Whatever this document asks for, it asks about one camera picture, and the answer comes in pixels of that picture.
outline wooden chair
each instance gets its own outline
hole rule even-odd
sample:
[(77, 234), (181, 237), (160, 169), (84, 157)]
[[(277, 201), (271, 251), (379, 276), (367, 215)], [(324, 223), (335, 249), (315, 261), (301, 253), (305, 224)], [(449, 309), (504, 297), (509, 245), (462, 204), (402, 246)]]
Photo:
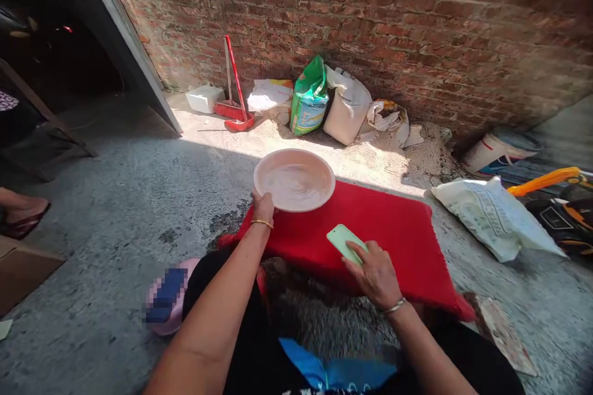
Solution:
[(66, 142), (71, 145), (68, 149), (62, 151), (58, 156), (53, 157), (47, 162), (40, 165), (28, 165), (21, 160), (17, 159), (9, 153), (8, 149), (0, 149), (0, 157), (5, 158), (10, 163), (16, 165), (27, 173), (39, 178), (43, 182), (51, 182), (54, 177), (45, 172), (43, 169), (49, 167), (52, 164), (59, 162), (67, 156), (70, 156), (73, 150), (81, 149), (88, 156), (97, 157), (95, 150), (86, 145), (84, 141), (79, 139), (73, 133), (71, 133), (66, 125), (59, 120), (55, 114), (46, 106), (41, 98), (35, 94), (35, 92), (27, 85), (27, 82), (12, 69), (12, 67), (5, 60), (0, 59), (0, 69), (4, 74), (11, 80), (11, 82), (23, 93), (29, 103), (39, 112), (39, 114), (45, 119), (45, 122), (41, 125), (48, 136), (54, 139), (59, 139), (62, 142)]

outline brick wall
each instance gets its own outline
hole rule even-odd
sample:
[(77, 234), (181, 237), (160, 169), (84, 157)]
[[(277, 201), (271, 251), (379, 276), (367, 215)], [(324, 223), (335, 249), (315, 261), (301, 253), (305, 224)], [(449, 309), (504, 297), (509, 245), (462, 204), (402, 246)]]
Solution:
[[(122, 0), (163, 82), (225, 86), (221, 0)], [(245, 89), (321, 54), (458, 136), (526, 127), (593, 86), (593, 0), (224, 0)]]

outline silver bracelet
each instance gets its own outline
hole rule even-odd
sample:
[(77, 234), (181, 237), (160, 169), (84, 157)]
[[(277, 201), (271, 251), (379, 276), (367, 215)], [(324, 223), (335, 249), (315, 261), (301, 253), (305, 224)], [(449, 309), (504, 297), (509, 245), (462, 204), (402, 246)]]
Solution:
[(401, 298), (391, 309), (387, 309), (384, 312), (381, 312), (381, 315), (387, 316), (388, 314), (391, 314), (399, 310), (406, 303), (406, 301), (407, 299), (405, 299), (404, 297)]

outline plastic basin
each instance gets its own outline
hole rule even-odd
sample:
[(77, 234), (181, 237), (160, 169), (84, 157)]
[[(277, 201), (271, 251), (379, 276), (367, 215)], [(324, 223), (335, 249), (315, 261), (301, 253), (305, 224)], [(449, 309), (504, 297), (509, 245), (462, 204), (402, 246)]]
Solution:
[(317, 154), (287, 148), (259, 161), (253, 184), (262, 196), (272, 193), (277, 209), (302, 213), (321, 207), (332, 197), (335, 176), (332, 167)]

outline bangle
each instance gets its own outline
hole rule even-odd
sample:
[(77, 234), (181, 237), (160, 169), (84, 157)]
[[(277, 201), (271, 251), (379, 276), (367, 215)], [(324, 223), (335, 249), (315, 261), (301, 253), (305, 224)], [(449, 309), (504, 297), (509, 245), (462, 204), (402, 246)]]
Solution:
[(274, 229), (274, 226), (272, 224), (270, 224), (268, 221), (264, 221), (263, 219), (254, 219), (251, 221), (251, 224), (254, 224), (254, 223), (262, 223), (262, 224), (267, 225), (270, 228), (270, 230)]
[(401, 309), (401, 307), (407, 302), (407, 299), (405, 299), (404, 297), (401, 298), (391, 309), (387, 309), (385, 311), (381, 312), (381, 315), (383, 316), (387, 316), (388, 314), (392, 314), (393, 312), (396, 312), (397, 310)]

